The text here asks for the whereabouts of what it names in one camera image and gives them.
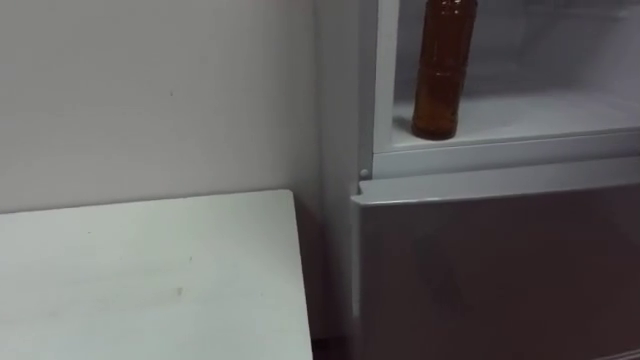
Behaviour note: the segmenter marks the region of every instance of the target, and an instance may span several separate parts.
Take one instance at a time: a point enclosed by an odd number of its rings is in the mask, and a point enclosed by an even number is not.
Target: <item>bottle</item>
[[[456,134],[477,8],[476,0],[427,1],[412,123],[420,138]]]

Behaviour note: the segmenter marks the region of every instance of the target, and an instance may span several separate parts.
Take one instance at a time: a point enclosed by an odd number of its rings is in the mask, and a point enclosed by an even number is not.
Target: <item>freezer drawer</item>
[[[590,360],[640,349],[638,194],[359,208],[361,359]]]

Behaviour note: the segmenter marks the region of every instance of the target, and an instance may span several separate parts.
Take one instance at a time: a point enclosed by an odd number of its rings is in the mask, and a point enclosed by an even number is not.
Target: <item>white table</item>
[[[288,191],[0,215],[0,292],[0,359],[311,359]]]

